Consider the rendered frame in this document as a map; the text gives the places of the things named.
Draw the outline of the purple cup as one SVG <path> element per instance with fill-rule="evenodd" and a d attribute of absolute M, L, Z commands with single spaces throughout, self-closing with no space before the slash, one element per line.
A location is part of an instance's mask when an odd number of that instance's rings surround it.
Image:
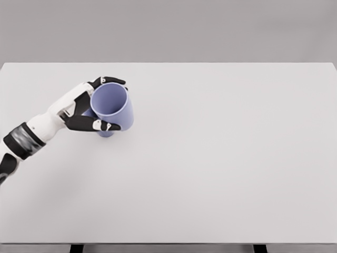
<path fill-rule="evenodd" d="M 98 87 L 91 96 L 91 109 L 99 119 L 119 125 L 121 131 L 133 125 L 131 98 L 121 84 L 107 83 Z"/>
<path fill-rule="evenodd" d="M 100 118 L 95 114 L 95 112 L 92 109 L 86 110 L 84 113 L 82 113 L 82 116 L 90 116 L 92 118 L 95 118 L 96 120 L 100 120 Z M 113 131 L 98 131 L 97 134 L 104 138 L 111 137 L 114 132 Z"/>

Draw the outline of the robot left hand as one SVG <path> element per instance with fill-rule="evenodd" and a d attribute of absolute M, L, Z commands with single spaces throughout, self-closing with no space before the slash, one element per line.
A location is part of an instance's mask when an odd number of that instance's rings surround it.
<path fill-rule="evenodd" d="M 116 123 L 83 115 L 90 108 L 93 92 L 107 83 L 125 85 L 126 82 L 115 77 L 100 76 L 96 80 L 77 85 L 54 102 L 47 111 L 55 127 L 59 130 L 68 128 L 82 132 L 120 131 L 122 128 Z"/>

